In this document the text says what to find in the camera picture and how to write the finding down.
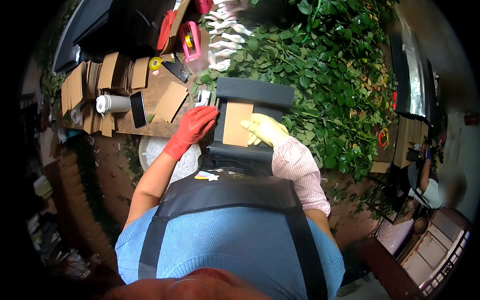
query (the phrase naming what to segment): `blue sweater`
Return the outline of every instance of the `blue sweater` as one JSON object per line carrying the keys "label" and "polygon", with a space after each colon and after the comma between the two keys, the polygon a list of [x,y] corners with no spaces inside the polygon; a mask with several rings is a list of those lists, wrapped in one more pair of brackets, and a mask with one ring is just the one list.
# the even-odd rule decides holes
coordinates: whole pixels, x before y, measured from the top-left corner
{"label": "blue sweater", "polygon": [[[157,207],[120,234],[115,251],[126,284],[138,280],[138,262],[148,225]],[[324,269],[328,299],[335,297],[345,272],[340,251],[308,219]],[[232,207],[170,220],[158,260],[157,278],[180,278],[200,267],[221,268],[252,283],[274,299],[307,299],[295,245],[282,214]]]}

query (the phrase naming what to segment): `cotton work glove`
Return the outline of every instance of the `cotton work glove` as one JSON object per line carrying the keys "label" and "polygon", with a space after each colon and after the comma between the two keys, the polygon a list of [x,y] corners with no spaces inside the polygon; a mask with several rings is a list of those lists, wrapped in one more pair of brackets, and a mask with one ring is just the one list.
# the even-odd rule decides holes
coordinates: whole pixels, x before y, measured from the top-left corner
{"label": "cotton work glove", "polygon": [[252,120],[244,120],[241,125],[250,131],[249,145],[258,145],[264,141],[271,147],[275,147],[289,137],[288,130],[284,125],[266,115],[252,114]]}
{"label": "cotton work glove", "polygon": [[212,128],[217,114],[218,111],[213,106],[200,106],[187,111],[163,152],[179,161],[190,146],[197,143]]}

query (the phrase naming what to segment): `tape roll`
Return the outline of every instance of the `tape roll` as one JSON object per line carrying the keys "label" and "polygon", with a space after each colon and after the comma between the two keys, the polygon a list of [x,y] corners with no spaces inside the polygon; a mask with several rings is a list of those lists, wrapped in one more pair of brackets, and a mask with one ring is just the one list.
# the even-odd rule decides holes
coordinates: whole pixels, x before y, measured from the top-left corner
{"label": "tape roll", "polygon": [[190,41],[190,36],[185,36],[185,43],[187,43],[188,48],[192,48],[192,42]]}
{"label": "tape roll", "polygon": [[152,59],[148,63],[148,67],[153,71],[158,70],[158,68],[160,68],[161,62],[162,60],[160,59],[160,57],[152,57]]}

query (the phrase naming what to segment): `person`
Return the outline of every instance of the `person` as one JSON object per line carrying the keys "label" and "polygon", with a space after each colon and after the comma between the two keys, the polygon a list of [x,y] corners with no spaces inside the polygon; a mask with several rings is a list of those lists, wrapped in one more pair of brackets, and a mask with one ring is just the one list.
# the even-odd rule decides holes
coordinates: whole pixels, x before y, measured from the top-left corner
{"label": "person", "polygon": [[421,205],[430,209],[439,209],[442,207],[454,209],[463,200],[467,190],[465,174],[458,172],[457,168],[443,166],[442,171],[444,188],[439,187],[439,181],[430,172],[432,165],[432,152],[426,144],[422,145],[421,151],[425,153],[425,162],[420,174],[420,182],[415,192],[411,187],[408,195],[417,200]]}
{"label": "person", "polygon": [[189,110],[142,176],[115,246],[127,285],[105,298],[333,299],[345,269],[320,171],[273,118],[253,114],[241,123],[249,144],[273,147],[273,176],[224,166],[167,189],[176,163],[217,114],[214,107]]}

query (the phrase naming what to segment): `black apron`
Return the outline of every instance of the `black apron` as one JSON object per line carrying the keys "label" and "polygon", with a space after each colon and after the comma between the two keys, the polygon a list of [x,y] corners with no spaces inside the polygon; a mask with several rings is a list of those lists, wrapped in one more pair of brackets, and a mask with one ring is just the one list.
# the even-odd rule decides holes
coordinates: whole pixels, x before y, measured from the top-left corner
{"label": "black apron", "polygon": [[147,229],[138,265],[138,279],[156,278],[163,235],[171,219],[228,207],[255,207],[286,216],[307,296],[309,299],[327,299],[320,257],[293,181],[273,176],[250,177],[227,169],[206,172],[219,175],[218,180],[195,179],[197,173],[194,173],[172,183],[163,195]]}

